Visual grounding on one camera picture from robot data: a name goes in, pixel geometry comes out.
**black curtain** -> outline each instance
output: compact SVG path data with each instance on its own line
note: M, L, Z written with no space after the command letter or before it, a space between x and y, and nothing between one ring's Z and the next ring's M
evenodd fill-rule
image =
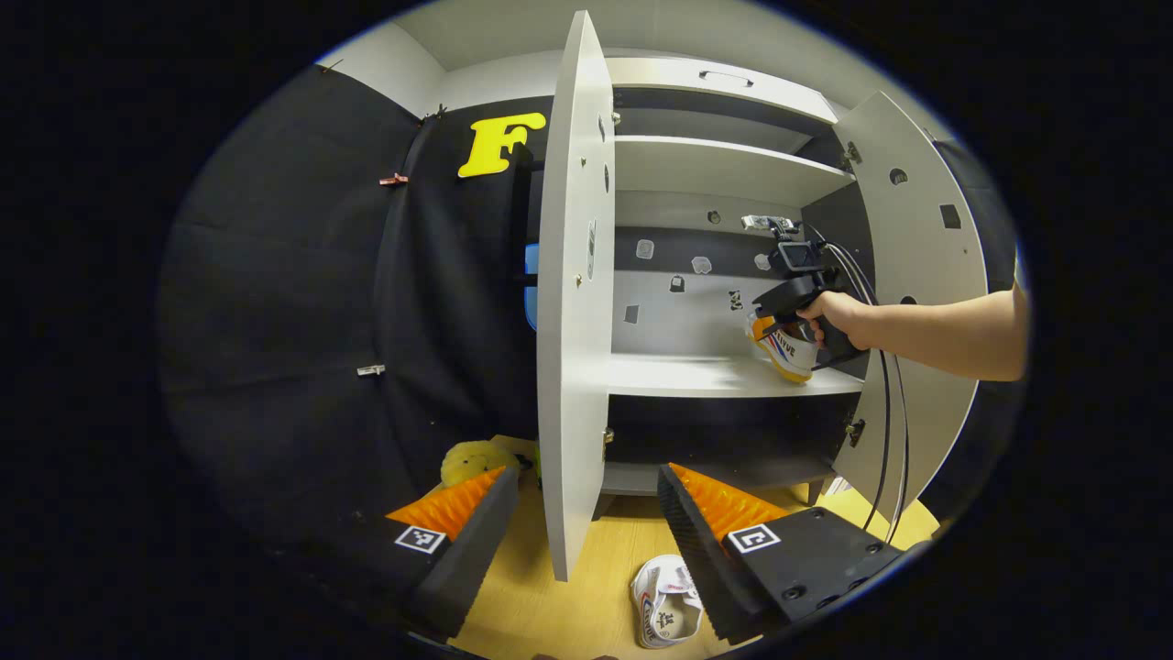
M387 363L384 396L394 435L411 438L408 471L420 488L439 481L453 444L496 434L537 438L536 335L522 287L511 280L513 240L537 213L513 207L515 161L501 173L460 178L474 122L524 113L550 116L552 96L516 98L429 117L392 198L396 218L379 250L377 343ZM548 129L526 147L541 159ZM541 177L533 179L541 190Z
M419 120L310 67L228 137L171 230L161 382L179 442L251 532L294 540L419 497L378 377L374 272Z

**orange soft pad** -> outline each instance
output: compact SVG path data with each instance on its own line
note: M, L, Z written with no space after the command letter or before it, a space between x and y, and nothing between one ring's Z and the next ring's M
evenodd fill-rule
M448 535L456 540L465 524L473 517L476 506L484 499L497 477L504 472L502 465L496 470L484 472L450 489L443 489L423 499L418 499L402 509L387 515L387 518L405 525L415 525Z
M674 463L669 463L676 476L684 484L684 490L697 503L700 515L708 523L708 529L718 542L725 540L725 535L744 530L786 516L786 510L774 506L764 499L739 491L700 472L693 472Z

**sneaker on shelf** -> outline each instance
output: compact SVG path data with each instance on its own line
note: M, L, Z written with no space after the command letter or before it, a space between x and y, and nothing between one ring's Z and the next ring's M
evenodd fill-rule
M814 361L819 356L819 345L800 339L799 324L792 324L791 333L778 327L773 333L766 335L766 328L774 324L773 317L758 318L755 312L750 312L746 317L745 334L753 341L754 346L766 352L769 362L774 363L774 369L784 379L794 383L806 383L811 380L811 370Z
M644 564L631 583L631 600L644 648L680 644L700 630L705 606L678 554L662 554Z

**hand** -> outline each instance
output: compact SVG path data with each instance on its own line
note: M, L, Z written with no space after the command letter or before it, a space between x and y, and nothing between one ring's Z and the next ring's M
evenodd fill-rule
M823 340L827 338L827 334L822 332L821 327L819 327L816 318L826 315L827 320L829 320L832 325L839 327L841 332L847 335L847 339L852 342L853 347L863 352L870 348L863 340L861 333L868 305L856 300L847 293L823 291L822 293L819 293L819 297L815 298L813 302L811 302L811 306L800 308L798 314L811 324L811 329L814 332L814 339L815 342L819 343L820 349L826 348Z

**stuffed toy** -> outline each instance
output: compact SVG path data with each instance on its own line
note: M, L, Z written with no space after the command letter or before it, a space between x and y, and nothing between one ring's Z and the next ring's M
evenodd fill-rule
M522 469L517 457L496 443L489 441L457 443L443 457L443 463L440 465L440 483L449 489L501 467Z

